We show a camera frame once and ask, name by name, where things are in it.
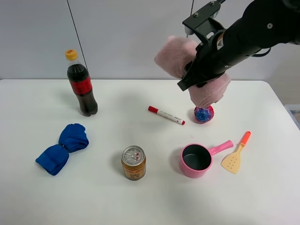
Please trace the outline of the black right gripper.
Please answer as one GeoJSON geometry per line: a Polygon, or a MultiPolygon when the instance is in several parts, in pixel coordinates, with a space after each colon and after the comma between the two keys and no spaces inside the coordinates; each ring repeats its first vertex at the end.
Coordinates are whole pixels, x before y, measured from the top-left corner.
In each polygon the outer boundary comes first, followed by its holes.
{"type": "Polygon", "coordinates": [[[203,86],[233,65],[234,30],[220,30],[210,40],[206,39],[197,46],[196,57],[185,66],[185,74],[178,86],[182,91],[194,85],[203,86]]]}

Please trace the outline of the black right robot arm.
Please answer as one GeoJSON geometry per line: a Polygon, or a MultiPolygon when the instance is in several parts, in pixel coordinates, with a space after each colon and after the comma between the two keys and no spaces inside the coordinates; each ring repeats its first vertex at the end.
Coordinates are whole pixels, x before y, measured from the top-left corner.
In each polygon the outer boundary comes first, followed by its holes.
{"type": "Polygon", "coordinates": [[[182,91],[203,87],[249,57],[264,56],[262,49],[300,43],[298,0],[254,0],[228,29],[215,20],[222,3],[213,0],[183,21],[185,32],[201,42],[178,82],[182,91]]]}

